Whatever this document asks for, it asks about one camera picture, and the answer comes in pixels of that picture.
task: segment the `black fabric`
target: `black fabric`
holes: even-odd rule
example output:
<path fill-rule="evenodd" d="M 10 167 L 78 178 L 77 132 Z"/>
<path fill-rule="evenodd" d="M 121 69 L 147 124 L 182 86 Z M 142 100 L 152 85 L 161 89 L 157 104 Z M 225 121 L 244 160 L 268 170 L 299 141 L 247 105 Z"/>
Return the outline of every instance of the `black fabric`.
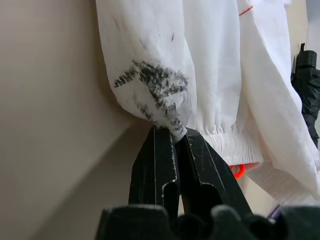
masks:
<path fill-rule="evenodd" d="M 317 54 L 304 51 L 304 44 L 296 58 L 292 86 L 302 100 L 302 115 L 314 144 L 318 147 L 319 136 L 315 128 L 320 109 L 320 70 L 316 69 Z"/>

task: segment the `white fabric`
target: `white fabric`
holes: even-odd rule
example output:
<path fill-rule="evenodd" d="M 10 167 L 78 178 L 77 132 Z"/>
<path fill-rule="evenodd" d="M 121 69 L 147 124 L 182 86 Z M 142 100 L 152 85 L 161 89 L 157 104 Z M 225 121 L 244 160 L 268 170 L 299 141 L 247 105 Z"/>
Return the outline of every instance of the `white fabric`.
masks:
<path fill-rule="evenodd" d="M 186 127 L 198 130 L 229 165 L 265 158 L 271 171 L 319 190 L 319 154 L 290 83 L 283 0 L 96 5 L 110 86 L 125 110 L 169 128 L 176 141 Z M 263 187 L 269 178 L 260 175 L 252 179 Z"/>

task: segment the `white garment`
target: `white garment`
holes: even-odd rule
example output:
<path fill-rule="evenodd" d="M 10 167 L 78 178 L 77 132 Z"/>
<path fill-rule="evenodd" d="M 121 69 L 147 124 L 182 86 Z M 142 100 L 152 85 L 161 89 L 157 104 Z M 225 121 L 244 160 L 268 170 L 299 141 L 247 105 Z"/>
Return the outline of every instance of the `white garment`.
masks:
<path fill-rule="evenodd" d="M 318 151 L 290 83 L 283 0 L 96 4 L 110 86 L 125 110 L 176 141 L 185 127 L 198 130 L 229 165 L 270 158 L 319 190 Z"/>

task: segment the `white sleeve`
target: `white sleeve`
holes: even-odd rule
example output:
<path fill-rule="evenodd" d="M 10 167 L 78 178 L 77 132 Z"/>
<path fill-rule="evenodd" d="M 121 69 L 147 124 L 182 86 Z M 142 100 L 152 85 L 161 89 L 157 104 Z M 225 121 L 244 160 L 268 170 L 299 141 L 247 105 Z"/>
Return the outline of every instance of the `white sleeve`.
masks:
<path fill-rule="evenodd" d="M 181 139 L 196 97 L 183 1 L 96 0 L 96 7 L 107 75 L 117 101 Z"/>
<path fill-rule="evenodd" d="M 254 4 L 240 16 L 240 35 L 243 87 L 267 156 L 273 168 L 287 172 L 319 194 L 319 153 L 301 114 L 301 100 L 290 82 L 290 40 L 283 3 L 264 0 Z M 260 172 L 257 178 L 268 176 Z M 272 184 L 275 191 L 288 186 L 284 182 Z"/>

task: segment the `black object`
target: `black object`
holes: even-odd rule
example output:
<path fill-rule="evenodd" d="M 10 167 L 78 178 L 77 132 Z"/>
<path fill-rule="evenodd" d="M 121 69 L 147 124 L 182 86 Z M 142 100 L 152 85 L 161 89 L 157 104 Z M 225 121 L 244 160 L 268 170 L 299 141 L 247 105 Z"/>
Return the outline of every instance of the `black object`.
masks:
<path fill-rule="evenodd" d="M 179 195 L 185 215 L 178 217 Z M 96 240 L 317 240 L 320 208 L 253 215 L 229 166 L 199 132 L 176 145 L 153 127 L 132 167 L 129 206 L 103 211 Z"/>
<path fill-rule="evenodd" d="M 304 121 L 314 144 L 318 147 L 319 136 L 315 122 L 320 109 L 320 70 L 316 69 L 317 53 L 304 51 L 304 48 L 303 43 L 296 57 L 295 73 L 291 83 L 301 98 Z"/>

